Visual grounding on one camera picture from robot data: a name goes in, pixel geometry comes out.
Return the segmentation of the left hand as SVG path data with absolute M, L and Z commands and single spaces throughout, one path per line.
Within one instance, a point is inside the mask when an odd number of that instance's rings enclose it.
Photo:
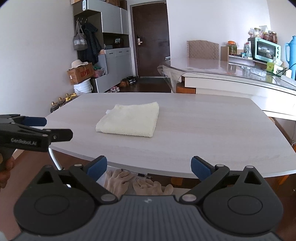
M 11 176 L 11 170 L 15 166 L 15 159 L 13 156 L 11 156 L 7 162 L 6 162 L 6 167 L 3 171 L 0 172 L 0 187 L 1 189 L 5 188 L 7 185 L 7 182 Z

